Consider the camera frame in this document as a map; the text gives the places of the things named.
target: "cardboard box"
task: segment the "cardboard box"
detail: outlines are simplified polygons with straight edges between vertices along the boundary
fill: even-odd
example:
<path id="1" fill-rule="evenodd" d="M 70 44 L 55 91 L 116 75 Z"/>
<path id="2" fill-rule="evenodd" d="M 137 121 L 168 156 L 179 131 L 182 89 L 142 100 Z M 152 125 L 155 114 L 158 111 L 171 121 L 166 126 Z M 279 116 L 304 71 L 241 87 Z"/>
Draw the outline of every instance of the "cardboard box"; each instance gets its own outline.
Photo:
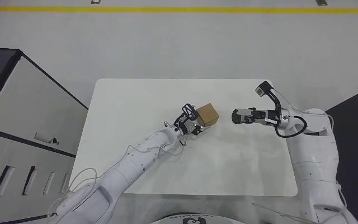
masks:
<path id="1" fill-rule="evenodd" d="M 197 122 L 203 127 L 212 126 L 219 119 L 219 114 L 216 112 L 212 104 L 206 104 L 205 106 L 196 109 L 196 111 L 199 113 Z"/>

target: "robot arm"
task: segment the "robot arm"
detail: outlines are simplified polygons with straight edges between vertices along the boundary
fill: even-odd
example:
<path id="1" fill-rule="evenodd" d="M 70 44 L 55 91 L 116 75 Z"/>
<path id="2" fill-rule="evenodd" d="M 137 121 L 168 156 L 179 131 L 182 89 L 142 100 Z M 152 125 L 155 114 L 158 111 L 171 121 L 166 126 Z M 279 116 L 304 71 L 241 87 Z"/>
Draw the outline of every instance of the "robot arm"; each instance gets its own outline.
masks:
<path id="1" fill-rule="evenodd" d="M 59 202 L 50 223 L 108 223 L 121 194 L 127 190 L 165 152 L 184 136 L 198 135 L 204 127 L 198 125 L 198 113 L 186 104 L 174 125 L 164 122 L 165 128 L 153 133 L 137 146 L 128 148 L 124 157 L 102 177 L 88 183 Z"/>
<path id="2" fill-rule="evenodd" d="M 338 150 L 328 116 L 319 109 L 283 109 L 272 91 L 266 81 L 256 89 L 259 96 L 267 95 L 275 103 L 275 110 L 235 109 L 233 123 L 272 126 L 279 137 L 286 138 L 300 180 L 300 218 L 311 223 L 357 223 L 339 195 Z"/>

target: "cable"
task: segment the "cable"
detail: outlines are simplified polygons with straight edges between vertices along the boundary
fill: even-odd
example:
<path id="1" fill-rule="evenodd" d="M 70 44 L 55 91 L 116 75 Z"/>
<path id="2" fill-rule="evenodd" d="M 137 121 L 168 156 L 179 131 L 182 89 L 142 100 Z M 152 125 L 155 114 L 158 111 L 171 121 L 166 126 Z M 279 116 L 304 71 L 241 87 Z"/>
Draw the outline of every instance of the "cable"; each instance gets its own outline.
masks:
<path id="1" fill-rule="evenodd" d="M 162 150 L 163 152 L 165 152 L 165 153 L 167 153 L 167 154 L 170 154 L 170 155 L 172 155 L 172 156 L 179 156 L 179 155 L 183 152 L 183 148 L 182 148 L 181 152 L 178 153 L 178 154 L 172 154 L 172 153 L 170 153 L 170 152 L 167 152 L 167 151 L 163 150 L 163 148 L 166 147 L 166 146 L 168 146 L 168 145 L 170 145 L 170 144 L 165 144 L 164 146 L 160 146 L 160 147 L 155 146 L 155 147 L 150 148 L 150 150 L 148 150 L 148 151 L 141 151 L 141 150 L 138 150 L 137 148 L 135 148 L 135 147 L 132 146 L 132 145 L 128 145 L 127 150 L 125 151 L 123 157 L 122 157 L 118 162 L 114 163 L 109 169 L 107 169 L 105 172 L 103 172 L 102 175 L 98 176 L 98 175 L 97 175 L 97 170 L 94 169 L 94 168 L 86 168 L 86 169 L 82 170 L 81 172 L 79 172 L 79 173 L 74 177 L 74 179 L 72 180 L 70 186 L 68 187 L 68 189 L 66 190 L 66 192 L 64 193 L 64 195 L 63 195 L 61 198 L 56 199 L 56 200 L 52 203 L 52 205 L 50 206 L 50 208 L 49 208 L 49 210 L 48 210 L 48 213 L 47 213 L 47 218 L 48 218 L 48 219 L 47 219 L 47 222 L 49 223 L 49 221 L 51 220 L 51 217 L 52 217 L 51 215 L 54 214 L 54 212 L 55 212 L 55 209 L 53 209 L 53 208 L 57 208 L 58 205 L 60 205 L 60 204 L 63 202 L 63 200 L 64 200 L 64 198 L 65 198 L 66 196 L 68 196 L 70 193 L 73 193 L 84 181 L 93 180 L 93 179 L 94 179 L 95 181 L 94 181 L 94 183 L 93 183 L 93 186 L 92 186 L 91 190 L 90 190 L 90 191 L 88 192 L 88 194 L 84 197 L 84 199 L 86 199 L 86 198 L 90 195 L 90 193 L 92 192 L 92 190 L 94 189 L 94 187 L 95 187 L 95 185 L 96 185 L 96 183 L 97 183 L 97 180 L 98 180 L 99 178 L 103 177 L 109 170 L 111 170 L 115 165 L 117 165 L 120 161 L 122 161 L 122 159 L 127 155 L 128 150 L 129 150 L 129 147 L 132 147 L 133 149 L 135 149 L 136 151 L 141 152 L 141 153 L 147 153 L 147 152 L 150 152 L 150 151 L 151 151 L 152 149 L 154 149 L 154 148 L 159 148 L 159 150 Z M 94 177 L 94 178 L 87 178 L 87 179 L 82 180 L 79 184 L 76 185 L 76 187 L 75 187 L 73 190 L 70 190 L 71 187 L 72 187 L 72 185 L 73 185 L 73 183 L 74 183 L 74 181 L 75 181 L 75 179 L 76 179 L 77 177 L 79 177 L 79 175 L 80 175 L 81 173 L 83 173 L 84 171 L 86 171 L 86 170 L 93 170 L 93 171 L 95 172 L 95 177 Z M 72 211 L 75 207 L 77 207 L 84 199 L 82 199 L 80 202 L 78 202 L 76 205 L 74 205 L 70 210 L 68 210 L 68 211 L 67 211 L 56 223 L 54 223 L 54 224 L 59 223 L 59 222 L 61 221 L 61 219 L 62 219 L 65 215 L 67 215 L 70 211 Z"/>
<path id="2" fill-rule="evenodd" d="M 281 135 L 279 133 L 279 130 L 277 129 L 277 126 L 275 126 L 275 132 L 279 137 L 281 137 L 281 138 L 292 138 L 292 137 L 298 136 L 299 134 L 301 134 L 302 132 L 304 132 L 307 129 L 307 122 L 303 118 L 301 118 L 300 116 L 293 116 L 293 117 L 297 118 L 297 119 L 300 119 L 303 122 L 302 129 L 299 132 L 294 133 L 294 134 L 292 134 L 290 136 L 283 136 L 283 135 Z"/>
<path id="3" fill-rule="evenodd" d="M 86 169 L 82 170 L 81 172 L 79 172 L 79 173 L 74 177 L 74 179 L 72 180 L 72 182 L 71 182 L 70 186 L 68 187 L 66 193 L 60 198 L 60 200 L 58 200 L 58 199 L 55 200 L 55 202 L 58 201 L 58 203 L 56 204 L 56 207 L 61 204 L 61 202 L 63 201 L 63 199 L 69 194 L 69 191 L 70 191 L 70 192 L 73 192 L 73 191 L 70 190 L 70 188 L 72 187 L 73 182 L 75 181 L 75 179 L 76 179 L 81 173 L 83 173 L 83 172 L 86 171 L 86 170 L 93 170 L 93 171 L 95 172 L 95 182 L 93 183 L 93 186 L 92 186 L 91 190 L 88 192 L 88 194 L 85 196 L 85 198 L 87 198 L 87 197 L 90 195 L 91 191 L 95 188 L 95 185 L 96 185 L 97 179 L 98 179 L 97 170 L 94 169 L 94 168 L 86 168 Z M 49 208 L 49 211 L 48 211 L 48 214 L 47 214 L 47 216 L 48 216 L 48 222 L 49 222 L 50 219 L 51 219 L 50 213 L 52 214 L 52 213 L 54 212 L 54 209 L 52 209 L 52 206 L 55 204 L 55 202 L 54 202 L 54 203 L 51 205 L 51 207 Z M 75 206 L 73 206 L 70 210 L 68 210 L 59 220 L 57 220 L 57 222 L 56 222 L 55 224 L 59 223 L 59 222 L 62 220 L 62 218 L 65 217 L 65 216 L 66 216 L 73 208 L 75 208 L 80 202 L 78 202 Z"/>
<path id="4" fill-rule="evenodd" d="M 316 113 L 308 113 L 308 112 L 303 112 L 301 110 L 299 110 L 297 107 L 295 107 L 292 103 L 290 103 L 280 92 L 278 92 L 277 90 L 274 90 L 275 92 L 277 92 L 280 96 L 282 96 L 282 98 L 291 106 L 292 109 L 297 110 L 303 114 L 312 114 L 312 115 L 324 115 L 324 116 L 328 116 L 331 120 L 332 120 L 332 131 L 333 128 L 335 127 L 335 120 L 333 119 L 332 116 L 330 116 L 329 114 L 316 114 Z"/>
<path id="5" fill-rule="evenodd" d="M 251 203 L 251 204 L 252 204 L 253 206 L 255 206 L 255 207 L 267 209 L 267 210 L 269 210 L 269 211 L 271 211 L 271 212 L 275 212 L 275 213 L 279 214 L 279 215 L 282 216 L 282 217 L 287 217 L 287 218 L 290 218 L 290 219 L 292 219 L 292 220 L 294 220 L 294 221 L 297 221 L 297 222 L 307 223 L 307 224 L 324 224 L 324 223 L 326 223 L 328 220 L 330 220 L 331 218 L 336 217 L 336 216 L 338 216 L 339 214 L 344 213 L 344 212 L 346 211 L 346 209 L 347 209 L 347 201 L 346 201 L 346 198 L 344 197 L 344 195 L 343 195 L 343 193 L 342 193 L 342 191 L 341 191 L 341 186 L 340 186 L 340 184 L 339 184 L 337 181 L 336 181 L 336 183 L 337 183 L 337 185 L 339 186 L 339 187 L 338 187 L 338 192 L 339 192 L 339 194 L 341 195 L 341 197 L 342 197 L 342 199 L 343 199 L 344 208 L 343 208 L 342 210 L 340 210 L 340 212 L 337 212 L 337 213 L 334 214 L 333 216 L 330 216 L 330 217 L 326 218 L 326 219 L 325 219 L 324 221 L 322 221 L 322 222 L 314 222 L 314 221 L 306 220 L 306 219 L 304 219 L 304 218 L 300 218 L 300 217 L 297 217 L 297 216 L 292 216 L 292 215 L 290 215 L 290 214 L 284 214 L 284 213 L 275 211 L 275 210 L 273 210 L 273 209 L 267 208 L 267 207 L 265 207 L 265 206 L 262 206 L 262 205 L 260 205 L 260 204 L 256 204 L 256 203 Z"/>

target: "gray cabinet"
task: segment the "gray cabinet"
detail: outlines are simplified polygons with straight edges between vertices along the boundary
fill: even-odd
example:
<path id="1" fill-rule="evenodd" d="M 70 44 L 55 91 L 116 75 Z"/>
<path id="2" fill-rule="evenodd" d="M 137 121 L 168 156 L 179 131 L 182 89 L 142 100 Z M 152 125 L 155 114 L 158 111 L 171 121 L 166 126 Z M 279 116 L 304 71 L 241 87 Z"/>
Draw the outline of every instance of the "gray cabinet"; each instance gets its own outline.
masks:
<path id="1" fill-rule="evenodd" d="M 68 187 L 88 109 L 16 49 L 0 49 L 0 223 L 44 217 Z"/>

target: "yellow line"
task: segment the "yellow line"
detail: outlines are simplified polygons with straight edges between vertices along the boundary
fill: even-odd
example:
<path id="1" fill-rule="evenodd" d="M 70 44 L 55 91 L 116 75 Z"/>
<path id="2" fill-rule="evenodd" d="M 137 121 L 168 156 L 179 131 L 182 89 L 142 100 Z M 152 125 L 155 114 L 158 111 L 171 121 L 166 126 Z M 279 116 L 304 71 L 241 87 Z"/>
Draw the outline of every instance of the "yellow line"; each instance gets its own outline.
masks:
<path id="1" fill-rule="evenodd" d="M 125 6 L 0 6 L 0 12 L 144 12 L 144 13 L 274 13 L 357 14 L 358 8 L 261 8 L 261 7 L 125 7 Z"/>

